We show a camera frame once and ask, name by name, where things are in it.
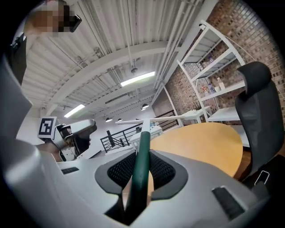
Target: chair backrest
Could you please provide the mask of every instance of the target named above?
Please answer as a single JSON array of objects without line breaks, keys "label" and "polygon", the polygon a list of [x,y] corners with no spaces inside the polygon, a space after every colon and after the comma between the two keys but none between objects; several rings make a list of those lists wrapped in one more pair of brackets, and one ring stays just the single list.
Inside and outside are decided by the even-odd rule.
[{"label": "chair backrest", "polygon": [[238,68],[245,91],[236,98],[236,110],[252,151],[250,174],[266,164],[281,149],[284,126],[278,92],[269,68],[251,62]]}]

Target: white table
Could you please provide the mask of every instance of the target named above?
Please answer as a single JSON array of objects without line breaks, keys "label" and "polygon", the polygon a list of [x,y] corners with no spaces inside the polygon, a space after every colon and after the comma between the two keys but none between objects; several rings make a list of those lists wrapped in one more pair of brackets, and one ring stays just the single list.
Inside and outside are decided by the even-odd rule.
[{"label": "white table", "polygon": [[[161,127],[159,127],[159,126],[154,126],[154,127],[152,127],[151,130],[150,130],[151,139],[154,138],[153,136],[156,136],[156,135],[159,136],[159,135],[161,135],[162,133],[163,133],[163,131],[162,131],[162,128],[161,128]],[[130,138],[130,140],[129,140],[129,143],[132,144],[132,146],[133,146],[133,148],[134,148],[135,150],[137,150],[137,148],[136,148],[136,146],[135,146],[134,143],[137,143],[137,145],[139,146],[140,137],[141,137],[141,132],[134,134],[134,135]]]},{"label": "white table", "polygon": [[[206,112],[208,112],[210,115],[212,114],[211,106],[206,106],[206,107],[205,107],[205,110],[206,110]],[[185,116],[185,117],[186,117],[185,120],[195,119],[195,120],[197,120],[198,123],[201,123],[200,116],[202,116],[202,115],[204,115],[202,109],[196,110],[196,111],[190,110],[190,111],[188,111],[188,112],[182,114],[182,116]]]}]

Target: white cable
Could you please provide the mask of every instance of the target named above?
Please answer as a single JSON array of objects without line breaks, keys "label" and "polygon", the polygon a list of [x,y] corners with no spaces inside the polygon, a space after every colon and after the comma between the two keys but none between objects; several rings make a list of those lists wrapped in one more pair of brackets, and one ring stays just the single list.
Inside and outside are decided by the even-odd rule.
[{"label": "white cable", "polygon": [[[226,35],[224,35],[227,39],[229,39],[231,42],[235,43],[237,46],[239,46],[235,41],[233,41],[232,39],[228,38]],[[256,61],[255,58],[253,58],[246,50],[244,50],[241,46],[239,46],[245,53],[247,53],[254,61]],[[276,86],[276,89],[278,90],[278,92],[280,93],[280,95],[282,96],[282,98],[284,99],[285,101],[285,97],[283,96],[283,94],[280,92],[280,90],[277,88]]]}]

